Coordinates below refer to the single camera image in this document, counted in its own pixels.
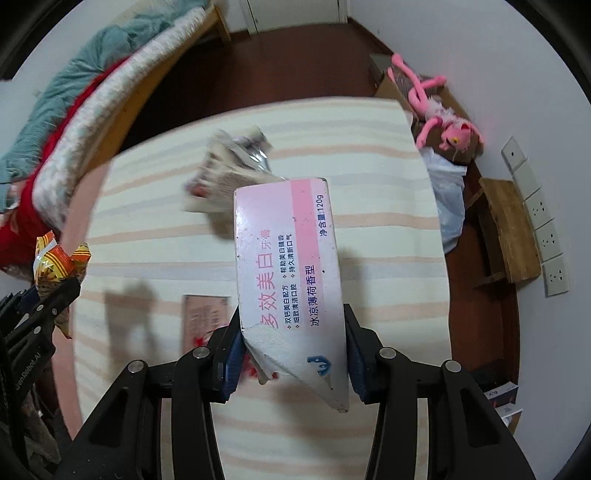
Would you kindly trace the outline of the teal quilt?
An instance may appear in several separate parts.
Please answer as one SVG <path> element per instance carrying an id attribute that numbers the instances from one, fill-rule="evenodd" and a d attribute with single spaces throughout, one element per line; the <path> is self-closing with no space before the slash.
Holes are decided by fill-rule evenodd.
<path id="1" fill-rule="evenodd" d="M 42 150 L 85 89 L 207 1 L 84 1 L 1 83 L 1 196 L 37 168 Z"/>

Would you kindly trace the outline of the checkered grey pillow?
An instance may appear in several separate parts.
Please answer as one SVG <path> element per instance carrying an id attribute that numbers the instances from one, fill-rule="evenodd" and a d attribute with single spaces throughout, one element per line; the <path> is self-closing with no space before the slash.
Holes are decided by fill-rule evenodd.
<path id="1" fill-rule="evenodd" d="M 50 229 L 64 228 L 83 169 L 126 99 L 154 68 L 189 44 L 212 11 L 194 7 L 174 20 L 103 80 L 76 111 L 34 182 L 33 206 Z"/>

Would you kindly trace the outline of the white wall socket strip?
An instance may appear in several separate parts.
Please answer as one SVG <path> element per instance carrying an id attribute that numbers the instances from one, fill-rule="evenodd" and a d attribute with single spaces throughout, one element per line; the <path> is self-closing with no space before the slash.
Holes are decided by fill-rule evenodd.
<path id="1" fill-rule="evenodd" d="M 514 137 L 510 137 L 501 149 L 513 182 L 523 200 L 526 213 L 534 231 L 534 238 L 541 260 L 545 294 L 558 296 L 570 290 L 570 275 L 562 249 L 554 216 L 547 205 L 544 191 L 528 159 Z"/>

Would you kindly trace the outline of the red chocolate wrapper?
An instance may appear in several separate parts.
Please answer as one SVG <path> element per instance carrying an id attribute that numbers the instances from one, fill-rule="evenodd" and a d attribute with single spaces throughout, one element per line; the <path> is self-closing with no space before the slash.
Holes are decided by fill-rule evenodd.
<path id="1" fill-rule="evenodd" d="M 256 369 L 256 362 L 246 349 L 242 333 L 228 332 L 219 328 L 209 336 L 197 337 L 192 342 L 194 349 L 207 348 L 211 363 L 211 385 L 216 391 L 235 391 L 242 376 L 259 378 L 262 374 Z"/>

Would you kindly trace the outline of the pink panther plush toy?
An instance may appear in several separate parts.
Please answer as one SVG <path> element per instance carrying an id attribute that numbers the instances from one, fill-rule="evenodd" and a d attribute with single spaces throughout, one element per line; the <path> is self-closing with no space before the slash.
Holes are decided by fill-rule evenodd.
<path id="1" fill-rule="evenodd" d="M 452 108 L 446 108 L 440 101 L 427 94 L 430 88 L 445 86 L 447 83 L 445 76 L 421 81 L 399 53 L 391 56 L 391 64 L 392 66 L 387 70 L 388 77 L 392 81 L 396 80 L 394 70 L 398 69 L 410 79 L 412 88 L 408 91 L 408 102 L 424 120 L 424 126 L 416 139 L 418 149 L 426 146 L 430 132 L 436 127 L 442 129 L 439 147 L 444 151 L 465 152 L 472 144 L 474 136 L 478 138 L 479 144 L 484 143 L 484 138 L 475 124 L 467 118 L 458 116 Z"/>

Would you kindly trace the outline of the wooden stool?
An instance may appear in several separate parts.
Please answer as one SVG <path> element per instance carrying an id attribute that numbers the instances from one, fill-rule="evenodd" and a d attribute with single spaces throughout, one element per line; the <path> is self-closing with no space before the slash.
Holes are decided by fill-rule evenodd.
<path id="1" fill-rule="evenodd" d="M 465 221 L 475 229 L 481 252 L 483 274 L 475 279 L 477 288 L 520 284 L 541 275 L 534 230 L 513 182 L 481 178 L 466 204 Z"/>

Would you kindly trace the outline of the pink white toothpaste box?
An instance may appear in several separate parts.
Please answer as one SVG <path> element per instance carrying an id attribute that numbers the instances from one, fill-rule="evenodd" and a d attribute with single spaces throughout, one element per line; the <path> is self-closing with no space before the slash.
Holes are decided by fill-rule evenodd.
<path id="1" fill-rule="evenodd" d="M 294 377 L 349 410 L 346 325 L 329 186 L 322 178 L 235 191 L 242 337 L 263 379 Z"/>

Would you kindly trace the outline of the brown paper card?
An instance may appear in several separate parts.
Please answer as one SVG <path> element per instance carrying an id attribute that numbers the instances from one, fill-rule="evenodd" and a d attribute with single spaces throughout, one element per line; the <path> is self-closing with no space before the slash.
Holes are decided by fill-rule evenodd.
<path id="1" fill-rule="evenodd" d="M 228 326 L 228 297 L 185 295 L 182 302 L 182 351 L 206 346 L 217 328 Z"/>

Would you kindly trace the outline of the white Franzzi cookie wrapper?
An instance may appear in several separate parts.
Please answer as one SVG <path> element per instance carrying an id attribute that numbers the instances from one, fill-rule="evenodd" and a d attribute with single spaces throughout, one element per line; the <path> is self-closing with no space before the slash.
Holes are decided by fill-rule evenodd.
<path id="1" fill-rule="evenodd" d="M 272 149 L 259 127 L 235 136 L 217 131 L 208 140 L 197 173 L 184 186 L 183 209 L 193 213 L 231 213 L 239 188 L 284 181 L 286 178 L 270 170 Z"/>

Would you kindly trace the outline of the orange fries snack bag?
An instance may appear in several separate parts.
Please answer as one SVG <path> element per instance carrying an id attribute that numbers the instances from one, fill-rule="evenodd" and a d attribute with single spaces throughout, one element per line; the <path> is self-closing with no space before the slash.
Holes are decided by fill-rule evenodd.
<path id="1" fill-rule="evenodd" d="M 81 283 L 86 276 L 90 259 L 91 252 L 85 242 L 69 255 L 57 242 L 52 231 L 38 237 L 33 274 L 39 297 L 45 299 L 68 279 L 76 278 Z"/>

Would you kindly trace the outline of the white plastic bag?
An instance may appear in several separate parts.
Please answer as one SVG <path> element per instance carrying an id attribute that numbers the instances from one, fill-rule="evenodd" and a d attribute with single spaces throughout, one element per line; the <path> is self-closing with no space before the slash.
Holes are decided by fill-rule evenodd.
<path id="1" fill-rule="evenodd" d="M 458 244 L 465 220 L 464 178 L 467 167 L 455 165 L 432 148 L 420 150 L 434 191 L 444 253 Z"/>

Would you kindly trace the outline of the red fleece blanket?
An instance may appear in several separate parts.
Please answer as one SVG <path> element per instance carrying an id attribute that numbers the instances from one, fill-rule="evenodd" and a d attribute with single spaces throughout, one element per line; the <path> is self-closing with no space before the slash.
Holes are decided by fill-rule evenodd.
<path id="1" fill-rule="evenodd" d="M 104 73 L 95 77 L 75 99 L 74 103 L 66 111 L 65 117 L 46 138 L 43 144 L 40 164 L 26 179 L 20 191 L 18 206 L 5 215 L 5 219 L 1 225 L 0 266 L 2 271 L 6 271 L 12 266 L 30 265 L 32 263 L 35 256 L 36 238 L 43 236 L 50 230 L 50 227 L 42 220 L 40 214 L 33 206 L 32 195 L 34 182 L 40 173 L 41 167 L 55 149 L 58 140 L 63 135 L 66 126 L 76 111 L 98 88 L 102 81 L 127 59 L 128 56 L 117 60 Z"/>

